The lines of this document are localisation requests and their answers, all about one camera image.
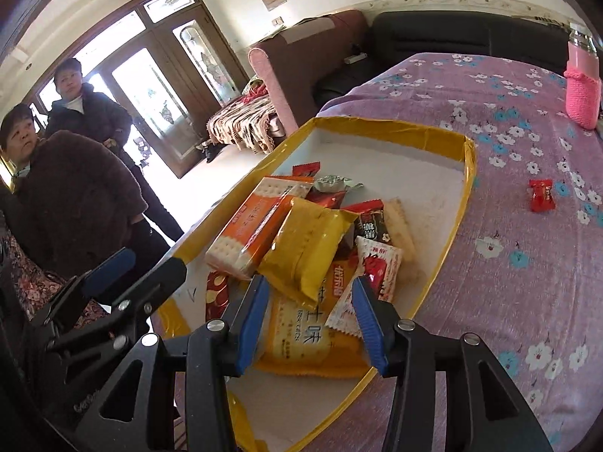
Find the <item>orange cracker package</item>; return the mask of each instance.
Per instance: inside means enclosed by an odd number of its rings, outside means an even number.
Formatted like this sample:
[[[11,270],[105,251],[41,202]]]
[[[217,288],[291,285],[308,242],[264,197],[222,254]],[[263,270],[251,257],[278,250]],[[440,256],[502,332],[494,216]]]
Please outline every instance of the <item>orange cracker package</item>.
[[[343,294],[358,259],[334,261],[318,293],[318,305],[305,309],[279,292],[272,293],[265,351],[255,366],[287,376],[361,377],[369,365],[363,343],[325,326],[327,316]]]
[[[289,299],[314,309],[339,242],[357,217],[291,199],[291,210],[257,271]]]
[[[305,197],[312,178],[262,178],[207,250],[207,264],[243,280],[251,279],[291,208]]]

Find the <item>window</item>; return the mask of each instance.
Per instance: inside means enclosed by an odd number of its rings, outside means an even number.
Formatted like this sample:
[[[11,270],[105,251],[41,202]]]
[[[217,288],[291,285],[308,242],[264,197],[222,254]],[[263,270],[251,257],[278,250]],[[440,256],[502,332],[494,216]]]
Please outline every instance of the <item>window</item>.
[[[195,0],[151,0],[144,7],[153,23],[156,23],[193,3]]]

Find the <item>black pants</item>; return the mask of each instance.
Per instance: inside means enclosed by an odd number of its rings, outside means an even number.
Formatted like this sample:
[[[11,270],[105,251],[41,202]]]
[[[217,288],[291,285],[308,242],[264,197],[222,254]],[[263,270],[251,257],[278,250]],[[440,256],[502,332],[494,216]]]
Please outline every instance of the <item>black pants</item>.
[[[157,194],[142,174],[141,168],[134,164],[129,165],[129,170],[141,186],[142,198],[145,199],[145,202],[149,206],[145,212],[145,216],[152,220],[164,232],[164,235],[172,241],[178,241],[185,234],[184,231],[182,231],[174,216],[161,203],[161,200],[159,200],[159,197],[157,197]]]
[[[144,219],[132,226],[132,236],[125,246],[136,254],[136,264],[120,280],[96,298],[101,304],[111,305],[127,289],[151,270],[170,247],[164,237]]]

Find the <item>red candy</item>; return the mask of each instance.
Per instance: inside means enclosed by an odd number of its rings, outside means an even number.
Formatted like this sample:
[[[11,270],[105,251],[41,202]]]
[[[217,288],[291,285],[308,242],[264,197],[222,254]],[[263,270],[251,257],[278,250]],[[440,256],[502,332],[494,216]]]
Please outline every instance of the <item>red candy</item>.
[[[530,180],[530,187],[534,190],[530,202],[532,212],[552,211],[555,208],[555,201],[551,195],[553,180]]]

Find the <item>cracker package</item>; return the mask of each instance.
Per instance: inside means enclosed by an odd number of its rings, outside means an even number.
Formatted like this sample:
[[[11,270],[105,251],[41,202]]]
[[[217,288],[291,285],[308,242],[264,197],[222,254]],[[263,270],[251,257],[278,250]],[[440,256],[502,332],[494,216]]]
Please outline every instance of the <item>cracker package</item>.
[[[340,379],[361,377],[369,370],[362,342],[325,326],[357,263],[358,259],[350,259],[331,264],[314,309],[301,307],[277,291],[272,293],[264,352],[255,363],[258,369],[287,376]]]
[[[312,181],[310,177],[262,178],[207,250],[207,264],[239,279],[251,279],[291,208],[290,199],[305,197]]]
[[[291,210],[257,271],[289,299],[314,309],[337,246],[356,217],[291,199]]]
[[[403,252],[400,248],[358,236],[356,238],[360,262],[346,285],[346,290],[329,314],[326,325],[345,334],[362,337],[354,306],[352,306],[352,281],[361,275],[369,278],[371,288],[380,301],[391,302],[396,289],[396,275]]]

